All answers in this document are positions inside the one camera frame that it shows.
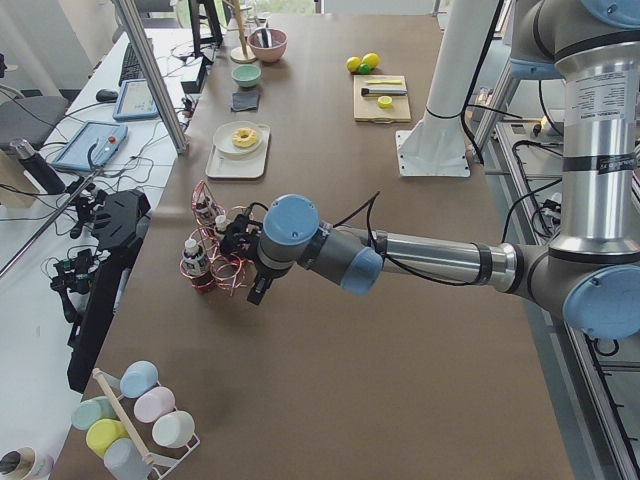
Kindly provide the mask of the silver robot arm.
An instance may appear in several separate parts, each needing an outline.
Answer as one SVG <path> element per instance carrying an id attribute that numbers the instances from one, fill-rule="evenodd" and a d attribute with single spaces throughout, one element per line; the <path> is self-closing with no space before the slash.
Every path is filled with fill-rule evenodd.
<path id="1" fill-rule="evenodd" d="M 321 221 L 300 195 L 270 206 L 249 255 L 248 298 L 299 265 L 367 293 L 383 271 L 452 286 L 490 285 L 528 299 L 584 334 L 616 340 L 639 330 L 639 245 L 630 236 L 639 5 L 635 1 L 520 1 L 511 67 L 519 78 L 563 78 L 559 232 L 543 246 L 490 247 Z"/>

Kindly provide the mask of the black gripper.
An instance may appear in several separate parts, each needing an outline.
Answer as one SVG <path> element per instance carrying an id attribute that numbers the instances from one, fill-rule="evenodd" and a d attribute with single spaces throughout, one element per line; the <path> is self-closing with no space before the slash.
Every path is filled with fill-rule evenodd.
<path id="1" fill-rule="evenodd" d="M 247 300 L 254 305 L 259 305 L 275 278 L 276 275 L 274 270 L 257 270 L 253 286 L 249 290 Z"/>

